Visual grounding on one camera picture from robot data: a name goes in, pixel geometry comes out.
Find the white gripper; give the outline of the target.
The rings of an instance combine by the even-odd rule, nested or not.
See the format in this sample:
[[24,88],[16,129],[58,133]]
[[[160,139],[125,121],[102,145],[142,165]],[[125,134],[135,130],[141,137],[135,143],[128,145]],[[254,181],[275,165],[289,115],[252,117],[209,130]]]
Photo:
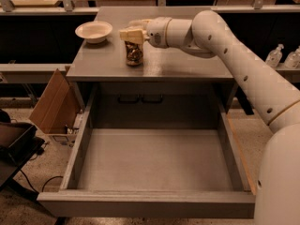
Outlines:
[[[149,43],[154,47],[165,49],[168,47],[167,28],[171,19],[171,17],[158,17],[153,20],[133,20],[128,23],[128,26],[146,28]],[[146,34],[141,28],[122,29],[119,31],[119,36],[124,41],[143,44],[146,41]]]

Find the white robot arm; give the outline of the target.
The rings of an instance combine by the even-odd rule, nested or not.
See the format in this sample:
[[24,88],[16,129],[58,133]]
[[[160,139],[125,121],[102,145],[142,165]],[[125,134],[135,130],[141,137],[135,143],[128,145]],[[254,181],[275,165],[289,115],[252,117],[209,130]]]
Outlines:
[[159,17],[137,20],[119,31],[131,43],[216,55],[273,136],[262,155],[254,211],[255,225],[300,225],[300,91],[233,34],[214,11],[191,20]]

